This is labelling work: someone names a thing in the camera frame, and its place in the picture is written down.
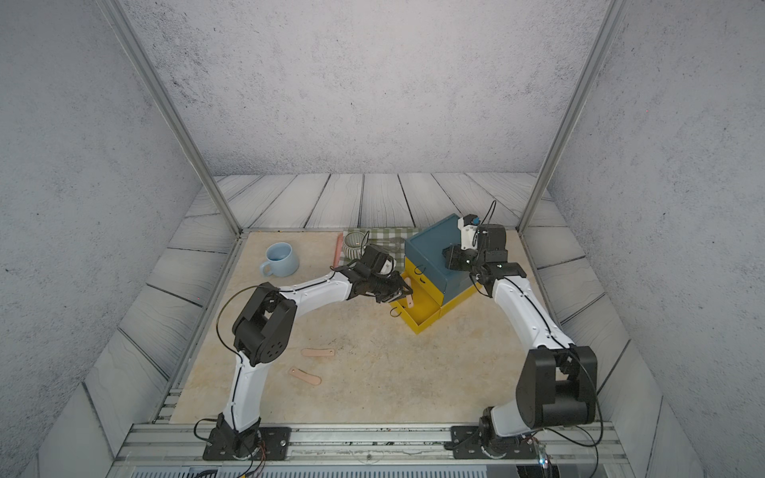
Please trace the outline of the teal drawer cabinet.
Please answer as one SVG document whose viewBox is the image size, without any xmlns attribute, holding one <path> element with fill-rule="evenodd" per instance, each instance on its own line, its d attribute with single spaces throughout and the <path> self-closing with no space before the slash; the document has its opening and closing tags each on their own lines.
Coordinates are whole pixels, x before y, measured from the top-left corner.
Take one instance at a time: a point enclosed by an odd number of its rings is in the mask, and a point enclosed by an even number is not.
<svg viewBox="0 0 765 478">
<path fill-rule="evenodd" d="M 404 243 L 404 257 L 416 265 L 428 265 L 426 275 L 444 294 L 444 304 L 472 286 L 467 272 L 450 270 L 442 251 L 452 245 L 460 246 L 459 217 L 455 214 L 420 231 Z"/>
</svg>

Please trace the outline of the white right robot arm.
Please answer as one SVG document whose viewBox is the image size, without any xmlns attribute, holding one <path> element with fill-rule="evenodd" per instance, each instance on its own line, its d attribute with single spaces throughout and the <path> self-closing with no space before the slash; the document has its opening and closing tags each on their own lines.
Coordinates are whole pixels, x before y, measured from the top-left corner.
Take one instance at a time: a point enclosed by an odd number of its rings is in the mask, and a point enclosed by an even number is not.
<svg viewBox="0 0 765 478">
<path fill-rule="evenodd" d="M 598 360 L 551 319 L 521 265 L 508 260 L 506 230 L 475 215 L 456 222 L 459 242 L 442 251 L 446 268 L 468 274 L 506 315 L 526 359 L 514 400 L 488 410 L 488 438 L 593 422 L 599 414 Z"/>
</svg>

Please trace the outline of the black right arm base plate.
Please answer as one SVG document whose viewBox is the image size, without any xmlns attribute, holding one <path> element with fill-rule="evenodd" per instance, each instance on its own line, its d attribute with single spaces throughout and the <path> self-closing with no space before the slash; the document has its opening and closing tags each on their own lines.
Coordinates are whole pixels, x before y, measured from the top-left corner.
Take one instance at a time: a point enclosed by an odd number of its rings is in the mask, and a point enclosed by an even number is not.
<svg viewBox="0 0 765 478">
<path fill-rule="evenodd" d="M 443 447 L 456 460 L 535 460 L 537 451 L 528 440 L 519 437 L 501 438 L 478 425 L 456 425 Z"/>
</svg>

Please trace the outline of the yellow bottom drawer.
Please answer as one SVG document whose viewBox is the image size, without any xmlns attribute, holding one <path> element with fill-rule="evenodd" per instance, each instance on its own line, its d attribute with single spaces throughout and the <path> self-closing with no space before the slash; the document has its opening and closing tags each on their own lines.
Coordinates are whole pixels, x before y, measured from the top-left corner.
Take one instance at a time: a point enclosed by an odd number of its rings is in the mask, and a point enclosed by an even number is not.
<svg viewBox="0 0 765 478">
<path fill-rule="evenodd" d="M 412 285 L 412 290 L 414 290 L 414 294 L 412 294 L 410 300 L 408 300 L 408 297 L 404 297 L 392 303 L 392 316 L 403 320 L 416 335 L 432 326 L 439 319 L 449 314 L 457 306 L 477 293 L 470 286 L 445 305 L 438 305 L 436 299 L 432 298 L 424 288 Z"/>
</svg>

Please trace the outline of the yellow drawer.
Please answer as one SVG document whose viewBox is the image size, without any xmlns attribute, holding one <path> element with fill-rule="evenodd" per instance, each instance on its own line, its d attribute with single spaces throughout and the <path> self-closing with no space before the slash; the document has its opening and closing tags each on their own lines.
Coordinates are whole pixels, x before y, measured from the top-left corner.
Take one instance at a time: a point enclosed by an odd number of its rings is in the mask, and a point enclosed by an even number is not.
<svg viewBox="0 0 765 478">
<path fill-rule="evenodd" d="M 428 265 L 416 265 L 410 258 L 404 258 L 404 272 L 408 274 L 412 283 L 418 285 L 420 289 L 424 290 L 430 298 L 434 299 L 438 306 L 444 304 L 444 294 L 442 290 L 436 287 L 436 284 L 432 282 L 432 279 L 426 275 L 428 272 Z"/>
<path fill-rule="evenodd" d="M 439 319 L 449 314 L 457 306 L 477 293 L 470 286 L 445 305 L 438 305 L 436 299 L 432 298 L 424 288 L 412 285 L 412 290 L 414 290 L 414 294 L 412 294 L 410 300 L 408 300 L 408 297 L 404 297 L 392 303 L 392 316 L 403 320 L 416 335 L 432 326 Z"/>
</svg>

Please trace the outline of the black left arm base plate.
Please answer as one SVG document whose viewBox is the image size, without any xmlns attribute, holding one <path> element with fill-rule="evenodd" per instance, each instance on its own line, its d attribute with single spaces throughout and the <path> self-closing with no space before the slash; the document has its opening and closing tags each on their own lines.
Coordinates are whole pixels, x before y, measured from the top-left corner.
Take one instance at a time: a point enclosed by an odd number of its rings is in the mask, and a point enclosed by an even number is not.
<svg viewBox="0 0 765 478">
<path fill-rule="evenodd" d="M 205 438 L 203 461 L 254 460 L 284 461 L 287 459 L 292 428 L 266 426 L 257 421 L 244 431 L 235 431 L 221 414 Z"/>
</svg>

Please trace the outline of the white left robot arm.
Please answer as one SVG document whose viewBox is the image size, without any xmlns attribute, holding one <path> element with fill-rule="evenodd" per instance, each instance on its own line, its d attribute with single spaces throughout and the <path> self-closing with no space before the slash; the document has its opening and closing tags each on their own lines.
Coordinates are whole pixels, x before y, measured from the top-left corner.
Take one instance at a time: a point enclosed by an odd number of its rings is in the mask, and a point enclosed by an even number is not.
<svg viewBox="0 0 765 478">
<path fill-rule="evenodd" d="M 236 356 L 229 399 L 216 426 L 235 436 L 255 430 L 271 362 L 287 349 L 295 321 L 322 307 L 369 297 L 391 303 L 412 296 L 412 286 L 394 268 L 394 258 L 377 245 L 363 256 L 306 283 L 277 287 L 269 282 L 251 288 L 253 294 L 232 326 Z"/>
</svg>

